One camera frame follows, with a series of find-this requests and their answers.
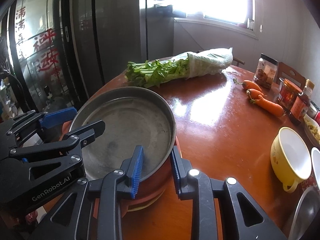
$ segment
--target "chair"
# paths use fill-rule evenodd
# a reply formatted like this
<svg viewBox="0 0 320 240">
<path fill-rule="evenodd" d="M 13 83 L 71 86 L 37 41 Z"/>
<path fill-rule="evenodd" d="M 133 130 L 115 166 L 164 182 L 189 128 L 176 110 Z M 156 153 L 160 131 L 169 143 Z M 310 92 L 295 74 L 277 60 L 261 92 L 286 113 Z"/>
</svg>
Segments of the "chair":
<svg viewBox="0 0 320 240">
<path fill-rule="evenodd" d="M 292 67 L 284 64 L 283 62 L 279 62 L 278 65 L 278 74 L 276 78 L 276 83 L 279 85 L 280 80 L 279 78 L 287 78 L 293 83 L 295 83 L 298 87 L 302 90 L 306 84 L 306 78 L 302 76 L 298 71 L 294 70 Z"/>
<path fill-rule="evenodd" d="M 244 61 L 242 61 L 242 60 L 239 60 L 238 58 L 236 58 L 236 57 L 233 57 L 233 61 L 235 61 L 235 62 L 237 62 L 237 67 L 239 67 L 239 64 L 241 63 L 242 65 L 244 65 L 245 64 L 245 62 Z"/>
<path fill-rule="evenodd" d="M 241 63 L 242 65 L 244 65 L 245 64 L 245 62 L 244 61 L 242 61 L 242 60 L 239 60 L 238 58 L 236 58 L 236 57 L 233 57 L 233 61 L 235 61 L 235 62 L 237 62 L 237 67 L 239 67 L 239 64 Z"/>
</svg>

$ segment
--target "refrigerator door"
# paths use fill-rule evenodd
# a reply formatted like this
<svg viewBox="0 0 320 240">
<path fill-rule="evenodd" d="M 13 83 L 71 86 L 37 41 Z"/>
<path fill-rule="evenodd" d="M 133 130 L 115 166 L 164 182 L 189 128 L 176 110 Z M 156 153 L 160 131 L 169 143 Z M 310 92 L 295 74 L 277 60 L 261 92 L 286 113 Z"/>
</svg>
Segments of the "refrigerator door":
<svg viewBox="0 0 320 240">
<path fill-rule="evenodd" d="M 71 0 L 70 21 L 74 49 L 88 96 L 91 97 L 104 84 L 99 48 L 95 39 L 95 11 L 92 0 Z"/>
<path fill-rule="evenodd" d="M 108 82 L 126 69 L 128 61 L 145 61 L 141 58 L 139 0 L 95 0 L 95 13 L 101 65 Z"/>
</svg>

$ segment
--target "metal bowl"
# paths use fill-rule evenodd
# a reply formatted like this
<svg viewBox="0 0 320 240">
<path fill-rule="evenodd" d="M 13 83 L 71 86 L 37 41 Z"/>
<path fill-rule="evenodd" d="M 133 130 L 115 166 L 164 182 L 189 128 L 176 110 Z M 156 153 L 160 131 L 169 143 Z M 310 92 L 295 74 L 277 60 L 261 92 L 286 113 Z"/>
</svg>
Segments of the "metal bowl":
<svg viewBox="0 0 320 240">
<path fill-rule="evenodd" d="M 316 115 L 318 113 L 318 110 L 316 109 L 316 107 L 311 103 L 308 111 L 307 111 L 307 115 L 310 116 L 312 119 L 316 118 Z"/>
<path fill-rule="evenodd" d="M 288 240 L 298 240 L 305 233 L 320 208 L 320 196 L 315 187 L 308 187 L 302 194 L 297 208 L 284 225 Z"/>
<path fill-rule="evenodd" d="M 79 110 L 70 131 L 103 120 L 106 130 L 82 149 L 89 180 L 103 178 L 130 158 L 136 145 L 144 148 L 141 180 L 154 174 L 168 158 L 176 137 L 176 123 L 168 103 L 157 93 L 123 87 L 92 98 Z"/>
</svg>

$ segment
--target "wall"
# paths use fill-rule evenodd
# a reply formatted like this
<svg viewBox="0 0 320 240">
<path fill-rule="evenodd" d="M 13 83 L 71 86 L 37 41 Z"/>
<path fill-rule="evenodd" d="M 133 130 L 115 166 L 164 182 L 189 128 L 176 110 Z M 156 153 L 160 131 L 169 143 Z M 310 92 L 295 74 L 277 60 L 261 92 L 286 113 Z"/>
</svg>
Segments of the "wall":
<svg viewBox="0 0 320 240">
<path fill-rule="evenodd" d="M 297 70 L 315 84 L 311 98 L 320 106 L 320 29 L 308 9 L 304 9 L 301 16 L 304 27 Z"/>
<path fill-rule="evenodd" d="M 185 51 L 233 47 L 233 55 L 243 60 L 244 68 L 252 72 L 261 53 L 297 68 L 303 39 L 301 11 L 305 5 L 302 0 L 256 0 L 256 4 L 262 4 L 262 22 L 255 22 L 257 26 L 263 25 L 259 40 L 220 27 L 175 22 L 174 55 Z"/>
</svg>

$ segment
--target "pot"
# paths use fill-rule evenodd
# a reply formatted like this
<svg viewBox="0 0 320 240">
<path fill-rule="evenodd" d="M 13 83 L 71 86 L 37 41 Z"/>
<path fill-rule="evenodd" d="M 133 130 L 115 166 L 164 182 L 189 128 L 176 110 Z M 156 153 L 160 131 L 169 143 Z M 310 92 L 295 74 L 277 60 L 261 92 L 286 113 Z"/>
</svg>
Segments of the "pot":
<svg viewBox="0 0 320 240">
<path fill-rule="evenodd" d="M 132 156 L 135 145 L 144 147 L 138 193 L 134 200 L 121 202 L 124 215 L 129 206 L 144 206 L 159 197 L 167 187 L 172 176 L 168 157 L 173 145 L 179 145 L 174 115 L 168 103 L 155 92 L 123 87 L 86 102 L 69 131 L 98 120 L 106 123 L 105 132 L 82 149 L 89 180 L 103 178 L 118 169 L 124 159 Z"/>
</svg>

